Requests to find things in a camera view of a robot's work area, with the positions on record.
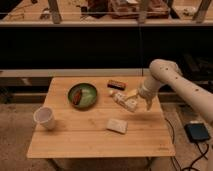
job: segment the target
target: paper cup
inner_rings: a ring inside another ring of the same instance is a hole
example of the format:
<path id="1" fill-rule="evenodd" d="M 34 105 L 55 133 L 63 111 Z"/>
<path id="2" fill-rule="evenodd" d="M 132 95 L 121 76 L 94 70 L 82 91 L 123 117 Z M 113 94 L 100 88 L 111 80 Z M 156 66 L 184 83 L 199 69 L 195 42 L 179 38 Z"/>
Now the paper cup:
<path id="1" fill-rule="evenodd" d="M 53 116 L 52 109 L 49 107 L 40 107 L 34 112 L 34 121 L 47 130 L 52 130 L 55 127 L 55 119 Z"/>

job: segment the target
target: table leg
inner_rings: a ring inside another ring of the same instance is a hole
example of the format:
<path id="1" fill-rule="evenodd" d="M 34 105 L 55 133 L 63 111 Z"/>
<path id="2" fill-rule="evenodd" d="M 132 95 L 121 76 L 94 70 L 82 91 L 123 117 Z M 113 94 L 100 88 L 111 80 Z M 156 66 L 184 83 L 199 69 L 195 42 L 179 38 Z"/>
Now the table leg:
<path id="1" fill-rule="evenodd" d="M 157 157 L 151 157 L 151 158 L 147 157 L 146 159 L 147 159 L 148 163 L 145 166 L 145 170 L 149 170 L 149 169 L 151 169 L 151 166 L 152 166 L 153 162 L 157 159 Z"/>
<path id="2" fill-rule="evenodd" d="M 46 161 L 55 169 L 55 171 L 62 170 L 53 159 L 46 159 Z"/>

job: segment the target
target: green bowl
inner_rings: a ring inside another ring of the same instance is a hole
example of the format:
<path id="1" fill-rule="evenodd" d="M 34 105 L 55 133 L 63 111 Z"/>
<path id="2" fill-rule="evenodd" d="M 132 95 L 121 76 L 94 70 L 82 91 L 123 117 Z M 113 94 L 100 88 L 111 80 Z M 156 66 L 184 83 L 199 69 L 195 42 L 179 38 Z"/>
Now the green bowl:
<path id="1" fill-rule="evenodd" d="M 75 93 L 81 89 L 82 95 L 79 103 L 77 105 L 73 104 L 73 97 Z M 77 109 L 86 109 L 91 107 L 97 100 L 97 89 L 95 86 L 89 83 L 80 83 L 73 86 L 68 92 L 68 99 L 71 104 Z"/>

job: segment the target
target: black power strip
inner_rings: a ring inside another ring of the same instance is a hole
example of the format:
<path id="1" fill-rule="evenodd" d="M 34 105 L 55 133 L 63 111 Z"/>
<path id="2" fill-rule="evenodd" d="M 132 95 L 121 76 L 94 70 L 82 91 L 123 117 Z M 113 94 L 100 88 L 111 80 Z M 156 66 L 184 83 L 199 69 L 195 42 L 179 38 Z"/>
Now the black power strip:
<path id="1" fill-rule="evenodd" d="M 204 142 L 211 137 L 203 123 L 190 123 L 184 126 L 186 134 L 192 143 Z"/>

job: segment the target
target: floor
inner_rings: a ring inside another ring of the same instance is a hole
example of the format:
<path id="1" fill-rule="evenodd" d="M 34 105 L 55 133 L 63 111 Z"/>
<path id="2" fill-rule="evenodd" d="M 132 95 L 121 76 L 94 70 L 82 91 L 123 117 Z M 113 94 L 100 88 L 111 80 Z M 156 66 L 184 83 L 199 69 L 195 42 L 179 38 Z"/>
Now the floor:
<path id="1" fill-rule="evenodd" d="M 40 107 L 40 103 L 34 104 L 0 104 L 0 171 L 52 171 L 54 170 L 45 160 L 28 159 L 26 152 L 35 128 L 32 115 Z M 175 149 L 176 158 L 181 167 L 190 165 L 191 161 L 200 155 L 194 144 L 190 144 L 183 124 L 189 120 L 202 121 L 193 112 L 184 113 L 183 108 L 174 103 L 162 103 L 165 117 L 171 122 L 175 129 Z M 119 159 L 94 161 L 74 160 L 72 171 L 142 171 L 145 170 L 146 159 Z M 207 161 L 199 160 L 195 167 L 200 171 L 205 170 Z M 152 167 L 152 171 L 173 171 L 174 166 L 170 158 L 157 158 Z"/>

